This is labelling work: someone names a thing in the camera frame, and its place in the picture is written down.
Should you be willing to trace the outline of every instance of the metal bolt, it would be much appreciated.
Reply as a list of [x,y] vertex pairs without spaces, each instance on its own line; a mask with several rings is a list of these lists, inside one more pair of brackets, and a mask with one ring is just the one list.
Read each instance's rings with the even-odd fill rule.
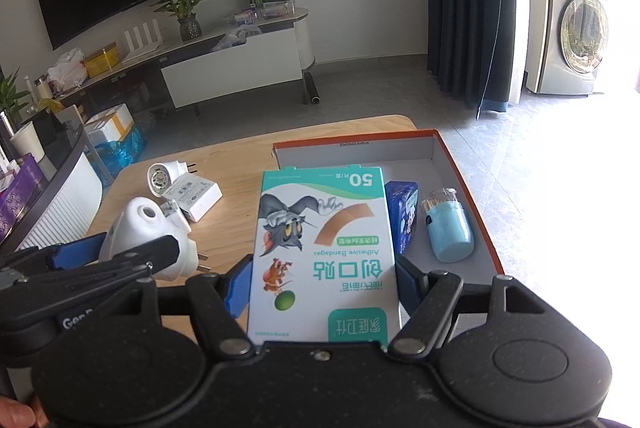
[[220,342],[220,350],[229,356],[242,356],[251,350],[251,343],[241,338],[229,338]]
[[417,354],[424,352],[427,347],[425,347],[422,340],[417,340],[415,338],[400,338],[399,340],[394,341],[393,348],[398,354],[402,354],[404,356],[416,356]]
[[312,352],[316,361],[329,361],[331,353],[328,350],[314,350]]

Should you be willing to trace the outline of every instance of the purple basket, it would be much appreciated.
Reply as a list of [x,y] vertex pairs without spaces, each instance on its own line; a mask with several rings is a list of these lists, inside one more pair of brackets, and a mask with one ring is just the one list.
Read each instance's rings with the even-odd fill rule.
[[33,155],[22,159],[20,171],[7,190],[0,196],[0,242],[9,236],[18,221],[29,211],[27,204],[47,187],[44,173]]

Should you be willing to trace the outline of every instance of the clear plastic lid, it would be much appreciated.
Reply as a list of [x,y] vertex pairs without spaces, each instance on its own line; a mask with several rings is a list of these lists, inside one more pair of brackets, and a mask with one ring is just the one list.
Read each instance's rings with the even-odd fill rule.
[[434,192],[431,192],[426,198],[422,201],[422,207],[426,212],[428,212],[434,206],[441,204],[446,201],[458,201],[458,197],[456,196],[456,191],[453,188],[441,188]]

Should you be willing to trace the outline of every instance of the open shallow box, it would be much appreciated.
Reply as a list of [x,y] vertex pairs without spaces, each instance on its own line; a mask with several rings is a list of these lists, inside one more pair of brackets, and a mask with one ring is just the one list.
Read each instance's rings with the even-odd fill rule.
[[404,255],[424,272],[448,270],[468,283],[491,283],[496,274],[504,273],[471,193],[437,130],[303,139],[276,143],[273,148],[280,168],[379,166],[385,183],[417,182],[418,201],[439,188],[455,188],[474,234],[473,253],[453,264],[440,262],[431,249],[424,210],[419,206],[414,238]]

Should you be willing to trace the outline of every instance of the gray floor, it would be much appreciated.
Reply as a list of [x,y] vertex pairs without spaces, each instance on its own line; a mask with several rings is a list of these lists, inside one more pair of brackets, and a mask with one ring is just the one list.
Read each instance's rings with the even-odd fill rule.
[[317,66],[322,103],[299,84],[232,94],[158,121],[144,159],[324,122],[404,114],[437,128],[478,204],[505,270],[607,353],[614,382],[603,416],[640,426],[640,357],[622,308],[638,303],[640,94],[523,94],[505,114],[443,95],[419,57]]

